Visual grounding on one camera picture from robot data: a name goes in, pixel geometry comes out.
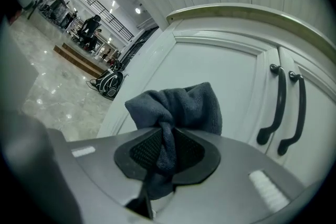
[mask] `towel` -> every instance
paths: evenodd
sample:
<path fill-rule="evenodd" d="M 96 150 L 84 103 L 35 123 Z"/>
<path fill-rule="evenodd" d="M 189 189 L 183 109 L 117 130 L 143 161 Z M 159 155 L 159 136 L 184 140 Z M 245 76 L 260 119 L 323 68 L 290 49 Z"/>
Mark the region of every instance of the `towel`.
<path fill-rule="evenodd" d="M 148 183 L 151 200 L 173 191 L 171 178 L 176 170 L 174 127 L 197 129 L 220 135 L 222 115 L 217 97 L 209 82 L 187 88 L 146 91 L 125 103 L 138 129 L 160 126 L 163 142 Z"/>

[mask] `cabinet door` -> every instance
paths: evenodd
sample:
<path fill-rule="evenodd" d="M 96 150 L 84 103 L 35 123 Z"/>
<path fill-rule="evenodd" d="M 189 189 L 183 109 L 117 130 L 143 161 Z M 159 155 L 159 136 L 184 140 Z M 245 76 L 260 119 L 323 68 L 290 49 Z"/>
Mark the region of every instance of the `cabinet door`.
<path fill-rule="evenodd" d="M 280 48 L 280 62 L 287 80 L 287 99 L 280 128 L 274 133 L 267 155 L 292 172 L 305 186 L 326 177 L 336 154 L 336 83 L 316 64 Z M 279 156 L 280 141 L 296 132 L 299 113 L 299 82 L 289 71 L 301 74 L 306 87 L 306 118 L 298 142 Z"/>
<path fill-rule="evenodd" d="M 276 48 L 244 36 L 214 31 L 175 31 L 175 43 L 162 58 L 144 90 L 185 88 L 210 82 L 223 118 L 222 136 L 249 143 L 262 152 L 256 135 L 272 125 L 278 94 L 278 77 L 270 71 L 279 65 Z M 121 129 L 129 131 L 126 126 Z"/>

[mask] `folded cloth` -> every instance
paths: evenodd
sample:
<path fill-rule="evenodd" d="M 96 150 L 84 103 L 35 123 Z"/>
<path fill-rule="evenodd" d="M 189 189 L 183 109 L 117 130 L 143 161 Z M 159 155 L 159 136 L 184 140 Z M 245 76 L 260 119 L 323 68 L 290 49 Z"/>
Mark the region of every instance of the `folded cloth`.
<path fill-rule="evenodd" d="M 148 195 L 159 199 L 173 191 L 170 179 L 176 169 L 172 129 L 183 127 L 220 135 L 222 115 L 209 82 L 188 88 L 146 91 L 125 103 L 138 129 L 160 126 L 163 141 L 155 173 L 148 182 Z"/>

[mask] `railing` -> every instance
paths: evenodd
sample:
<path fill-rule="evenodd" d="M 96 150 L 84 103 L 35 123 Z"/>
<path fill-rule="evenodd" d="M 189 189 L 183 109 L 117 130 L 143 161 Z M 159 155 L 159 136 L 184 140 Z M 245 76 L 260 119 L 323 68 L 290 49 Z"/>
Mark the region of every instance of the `railing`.
<path fill-rule="evenodd" d="M 117 32 L 120 33 L 127 41 L 130 41 L 134 36 L 128 31 L 126 27 L 123 26 L 121 22 L 118 21 L 99 1 L 97 0 L 83 0 L 88 5 L 95 10 L 98 15 L 105 19 L 105 21 Z"/>

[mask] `tiled floor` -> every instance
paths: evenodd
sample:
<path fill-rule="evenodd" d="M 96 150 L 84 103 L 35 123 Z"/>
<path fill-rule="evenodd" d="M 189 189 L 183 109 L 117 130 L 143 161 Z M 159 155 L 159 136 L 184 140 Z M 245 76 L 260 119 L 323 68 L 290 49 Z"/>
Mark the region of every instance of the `tiled floor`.
<path fill-rule="evenodd" d="M 54 52 L 55 43 L 25 17 L 10 28 L 39 72 L 22 110 L 47 127 L 61 130 L 68 141 L 95 138 L 112 101 L 89 89 L 86 81 L 92 76 Z"/>

